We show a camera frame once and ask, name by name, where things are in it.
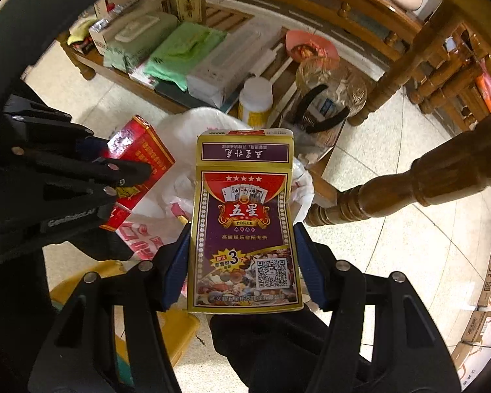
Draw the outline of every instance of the red playing card box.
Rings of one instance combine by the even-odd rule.
[[[131,214],[137,203],[155,183],[173,166],[175,159],[162,143],[155,130],[142,117],[135,115],[107,144],[105,158],[142,161],[152,168],[151,176],[133,187],[116,188],[118,199],[109,221],[101,228],[115,231]]]

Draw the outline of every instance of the green towel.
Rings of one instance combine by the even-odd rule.
[[[152,53],[144,73],[161,80],[173,81],[182,91],[186,91],[187,74],[226,35],[224,31],[184,22]]]
[[[151,26],[138,32],[134,29],[140,27],[140,23],[154,21]],[[176,16],[157,10],[150,11],[139,19],[125,26],[119,35],[129,36],[127,41],[118,41],[117,38],[107,43],[103,65],[113,67],[123,72],[131,72],[136,69],[152,52],[160,45],[176,28],[178,19]]]

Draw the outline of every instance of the white bottle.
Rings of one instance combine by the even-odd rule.
[[[253,128],[266,127],[273,105],[273,86],[263,77],[249,78],[240,92],[238,118]]]

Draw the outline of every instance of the blue gripper pad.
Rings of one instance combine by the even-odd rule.
[[[158,257],[157,266],[165,273],[163,277],[163,290],[161,304],[164,310],[176,303],[182,286],[187,276],[187,261],[189,258],[189,245],[191,242],[191,223],[187,223],[180,233],[180,236],[174,244],[168,244],[160,248],[156,257]]]
[[[299,258],[299,265],[311,299],[320,306],[321,309],[327,307],[329,302],[326,287],[329,281],[329,269],[326,262],[318,253],[315,243],[309,237],[306,228],[302,223],[297,223],[293,227],[295,234],[296,252]]]

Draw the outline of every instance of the white plastic bag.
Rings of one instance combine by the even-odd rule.
[[[207,130],[247,130],[250,127],[215,108],[191,109],[171,115],[155,126],[156,133],[175,158],[175,164],[135,206],[117,234],[135,252],[131,260],[151,259],[161,245],[173,243],[183,224],[191,220],[196,184],[196,143]],[[293,223],[303,221],[314,197],[313,180],[302,163],[293,159],[289,207]]]

